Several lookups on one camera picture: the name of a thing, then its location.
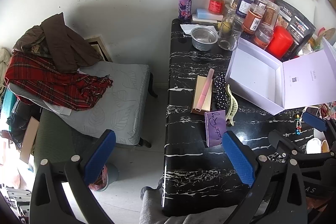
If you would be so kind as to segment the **cream hair claw clip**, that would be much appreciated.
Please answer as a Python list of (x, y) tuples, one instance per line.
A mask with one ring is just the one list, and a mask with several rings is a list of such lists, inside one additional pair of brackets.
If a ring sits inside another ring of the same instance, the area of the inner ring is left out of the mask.
[(225, 86), (224, 102), (226, 105), (226, 122), (228, 125), (234, 126), (234, 117), (238, 111), (238, 102), (232, 95), (229, 84)]

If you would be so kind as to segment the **brown cloth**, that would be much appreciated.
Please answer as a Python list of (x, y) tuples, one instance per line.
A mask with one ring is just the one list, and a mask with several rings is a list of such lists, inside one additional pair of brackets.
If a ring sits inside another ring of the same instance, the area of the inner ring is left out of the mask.
[(78, 33), (66, 26), (63, 13), (33, 26), (17, 40), (13, 50), (51, 59), (61, 73), (75, 73), (102, 60)]

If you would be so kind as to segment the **glass mug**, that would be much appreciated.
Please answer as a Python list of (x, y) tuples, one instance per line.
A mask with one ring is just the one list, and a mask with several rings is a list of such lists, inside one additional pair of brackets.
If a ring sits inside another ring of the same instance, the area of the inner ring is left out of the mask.
[(234, 51), (242, 34), (242, 21), (238, 16), (225, 17), (221, 22), (224, 21), (232, 22), (231, 31), (226, 34), (221, 33), (219, 24), (218, 46), (226, 51)]

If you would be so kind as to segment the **white open gift box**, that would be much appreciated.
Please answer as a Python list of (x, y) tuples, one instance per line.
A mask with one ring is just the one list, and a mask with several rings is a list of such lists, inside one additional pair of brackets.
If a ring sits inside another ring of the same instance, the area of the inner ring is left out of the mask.
[(322, 40), (322, 49), (281, 62), (265, 50), (239, 39), (232, 52), (226, 83), (232, 93), (269, 114), (333, 102), (335, 48)]

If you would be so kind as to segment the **black polka dot scrunchie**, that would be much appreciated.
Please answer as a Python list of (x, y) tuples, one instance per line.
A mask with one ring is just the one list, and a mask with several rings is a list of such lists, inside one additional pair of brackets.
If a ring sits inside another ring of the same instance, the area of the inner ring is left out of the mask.
[(218, 110), (227, 111), (230, 106), (230, 98), (226, 92), (226, 81), (225, 75), (219, 73), (214, 79), (215, 86), (215, 101), (217, 103)]

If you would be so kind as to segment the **orange peel labelled jar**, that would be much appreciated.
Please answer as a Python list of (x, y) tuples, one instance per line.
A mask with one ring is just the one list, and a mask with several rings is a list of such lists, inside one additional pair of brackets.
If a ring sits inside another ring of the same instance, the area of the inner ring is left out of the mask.
[(243, 31), (253, 35), (256, 32), (264, 13), (265, 10), (263, 8), (252, 3), (242, 25)]

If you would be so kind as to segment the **red plaid blanket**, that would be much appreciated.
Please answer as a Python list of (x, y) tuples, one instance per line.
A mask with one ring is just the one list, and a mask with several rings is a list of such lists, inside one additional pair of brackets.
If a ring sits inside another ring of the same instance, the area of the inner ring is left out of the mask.
[(75, 111), (93, 108), (113, 85), (108, 75), (60, 73), (52, 60), (18, 51), (11, 57), (4, 80), (50, 104)]

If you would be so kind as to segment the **yellow-green fruit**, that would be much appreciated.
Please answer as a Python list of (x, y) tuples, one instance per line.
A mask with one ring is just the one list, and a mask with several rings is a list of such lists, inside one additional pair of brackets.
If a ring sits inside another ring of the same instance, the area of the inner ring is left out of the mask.
[(232, 22), (224, 21), (220, 23), (220, 31), (223, 34), (229, 33), (231, 31)]

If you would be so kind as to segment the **purple label jar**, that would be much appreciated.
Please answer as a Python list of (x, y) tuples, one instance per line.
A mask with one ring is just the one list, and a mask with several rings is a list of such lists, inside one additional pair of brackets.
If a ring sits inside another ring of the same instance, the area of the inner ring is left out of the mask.
[(236, 15), (245, 18), (253, 2), (254, 0), (239, 0), (236, 8)]

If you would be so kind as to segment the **white paper napkin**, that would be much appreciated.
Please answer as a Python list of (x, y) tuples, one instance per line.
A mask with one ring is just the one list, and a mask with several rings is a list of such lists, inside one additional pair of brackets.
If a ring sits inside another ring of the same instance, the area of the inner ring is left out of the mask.
[(209, 30), (212, 30), (213, 32), (217, 34), (217, 30), (214, 26), (204, 26), (200, 24), (180, 24), (180, 26), (185, 35), (191, 35), (191, 31), (194, 28), (198, 28), (198, 27), (208, 28)]

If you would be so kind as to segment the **black snack bag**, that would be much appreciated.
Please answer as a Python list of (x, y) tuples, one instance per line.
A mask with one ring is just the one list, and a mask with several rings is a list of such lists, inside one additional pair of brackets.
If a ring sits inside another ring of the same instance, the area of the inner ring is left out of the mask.
[(314, 34), (316, 28), (298, 9), (283, 0), (275, 0), (280, 7), (276, 26), (284, 27), (293, 37), (293, 43), (282, 61), (295, 58)]

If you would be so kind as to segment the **blue sponge box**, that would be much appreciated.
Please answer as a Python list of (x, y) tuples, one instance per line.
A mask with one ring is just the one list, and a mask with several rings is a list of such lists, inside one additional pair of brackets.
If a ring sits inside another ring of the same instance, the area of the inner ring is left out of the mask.
[(200, 9), (200, 8), (196, 10), (196, 15), (198, 19), (203, 19), (203, 20), (221, 21), (223, 18), (222, 14), (213, 14), (208, 9)]

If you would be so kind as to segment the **short orange jar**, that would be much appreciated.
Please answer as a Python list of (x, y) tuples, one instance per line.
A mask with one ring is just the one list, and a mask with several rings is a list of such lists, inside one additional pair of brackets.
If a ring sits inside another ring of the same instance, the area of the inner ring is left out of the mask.
[(273, 29), (267, 24), (261, 23), (253, 36), (252, 42), (264, 50), (272, 39)]

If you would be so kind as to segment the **grey leaf pattern cushion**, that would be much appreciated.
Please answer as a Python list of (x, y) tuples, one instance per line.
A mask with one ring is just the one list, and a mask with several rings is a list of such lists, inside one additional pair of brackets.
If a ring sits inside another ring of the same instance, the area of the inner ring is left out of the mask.
[(72, 110), (70, 115), (59, 114), (59, 117), (85, 135), (99, 138), (110, 129), (116, 134), (117, 143), (137, 145), (149, 86), (149, 65), (100, 61), (80, 68), (80, 72), (97, 77), (109, 75), (113, 85), (93, 108)]

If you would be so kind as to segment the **pink lip gloss stick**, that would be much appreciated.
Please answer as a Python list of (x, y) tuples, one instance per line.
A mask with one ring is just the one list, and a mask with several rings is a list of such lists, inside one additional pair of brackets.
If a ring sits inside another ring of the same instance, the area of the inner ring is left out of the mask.
[(208, 75), (207, 75), (207, 78), (206, 78), (206, 82), (205, 82), (205, 84), (204, 84), (204, 86), (202, 88), (202, 92), (200, 94), (197, 106), (195, 108), (195, 110), (197, 110), (197, 111), (201, 111), (202, 110), (202, 106), (203, 106), (204, 101), (206, 99), (206, 95), (207, 95), (207, 92), (209, 90), (210, 83), (212, 81), (213, 75), (214, 75), (214, 69), (210, 68), (210, 70), (208, 72)]

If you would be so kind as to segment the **brown label tall jar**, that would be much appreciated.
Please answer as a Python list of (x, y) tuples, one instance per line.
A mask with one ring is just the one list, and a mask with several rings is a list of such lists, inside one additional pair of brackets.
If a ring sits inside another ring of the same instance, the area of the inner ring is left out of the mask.
[(275, 3), (269, 1), (265, 8), (265, 13), (262, 18), (262, 23), (266, 24), (270, 28), (274, 29), (276, 24), (278, 13), (280, 12), (280, 7)]

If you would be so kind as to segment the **purple small box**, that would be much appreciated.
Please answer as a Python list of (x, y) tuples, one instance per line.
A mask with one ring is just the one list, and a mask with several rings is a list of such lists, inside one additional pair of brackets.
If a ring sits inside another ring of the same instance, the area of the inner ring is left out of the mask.
[(214, 147), (222, 143), (222, 136), (227, 131), (226, 112), (224, 110), (205, 113), (207, 147)]

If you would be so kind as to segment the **purple drink can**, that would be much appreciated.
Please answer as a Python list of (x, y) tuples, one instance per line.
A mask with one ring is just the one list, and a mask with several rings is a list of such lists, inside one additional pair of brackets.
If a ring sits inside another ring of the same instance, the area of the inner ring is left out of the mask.
[(178, 18), (183, 22), (191, 19), (192, 0), (178, 0)]

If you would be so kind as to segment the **red jar black lid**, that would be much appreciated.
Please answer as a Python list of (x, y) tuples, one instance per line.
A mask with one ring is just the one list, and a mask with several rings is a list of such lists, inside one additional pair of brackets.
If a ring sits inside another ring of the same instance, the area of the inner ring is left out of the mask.
[(225, 6), (225, 0), (210, 0), (209, 12), (217, 15), (222, 15)]

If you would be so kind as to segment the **red plastic canister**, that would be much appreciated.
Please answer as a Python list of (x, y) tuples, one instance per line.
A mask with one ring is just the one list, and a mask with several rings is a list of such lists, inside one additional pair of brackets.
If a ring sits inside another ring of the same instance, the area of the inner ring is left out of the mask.
[(284, 27), (276, 26), (273, 30), (273, 39), (268, 44), (266, 51), (280, 60), (292, 44), (291, 34)]

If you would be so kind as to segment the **metal bowl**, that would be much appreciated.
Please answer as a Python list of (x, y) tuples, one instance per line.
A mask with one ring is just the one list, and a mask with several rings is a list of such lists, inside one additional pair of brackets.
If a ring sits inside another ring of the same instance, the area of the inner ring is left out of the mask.
[(218, 41), (218, 34), (206, 27), (195, 27), (190, 32), (192, 45), (199, 51), (209, 51)]

